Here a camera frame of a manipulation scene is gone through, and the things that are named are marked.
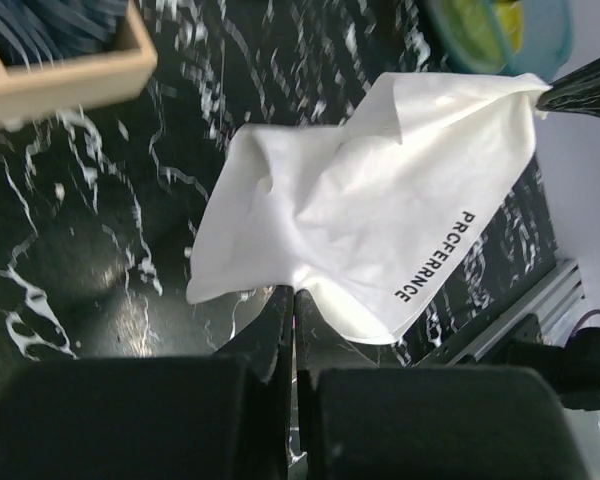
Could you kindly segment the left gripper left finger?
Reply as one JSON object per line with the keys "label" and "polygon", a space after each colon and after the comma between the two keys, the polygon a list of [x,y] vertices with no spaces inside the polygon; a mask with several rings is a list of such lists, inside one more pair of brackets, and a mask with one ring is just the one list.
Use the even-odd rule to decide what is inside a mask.
{"label": "left gripper left finger", "polygon": [[46,361],[0,395],[0,479],[284,479],[293,291],[209,356]]}

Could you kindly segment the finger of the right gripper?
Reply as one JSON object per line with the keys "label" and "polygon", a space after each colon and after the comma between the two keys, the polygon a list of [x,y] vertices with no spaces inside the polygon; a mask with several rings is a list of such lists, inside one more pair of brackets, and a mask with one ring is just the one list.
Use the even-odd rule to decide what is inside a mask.
{"label": "finger of the right gripper", "polygon": [[600,58],[552,82],[537,108],[600,118]]}

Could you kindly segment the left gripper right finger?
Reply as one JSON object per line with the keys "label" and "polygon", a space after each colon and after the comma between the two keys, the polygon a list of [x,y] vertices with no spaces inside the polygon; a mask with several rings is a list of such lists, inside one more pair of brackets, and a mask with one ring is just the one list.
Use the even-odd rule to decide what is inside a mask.
{"label": "left gripper right finger", "polygon": [[549,385],[500,366],[381,367],[295,297],[300,443],[312,479],[584,479]]}

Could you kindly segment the white underwear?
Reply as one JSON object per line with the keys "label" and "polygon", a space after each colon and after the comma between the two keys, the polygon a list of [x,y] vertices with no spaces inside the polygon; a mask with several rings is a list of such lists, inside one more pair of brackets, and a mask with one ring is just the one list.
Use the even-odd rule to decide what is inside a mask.
{"label": "white underwear", "polygon": [[532,74],[385,73],[340,126],[242,126],[187,300],[290,286],[345,339],[396,342],[528,166],[548,89]]}

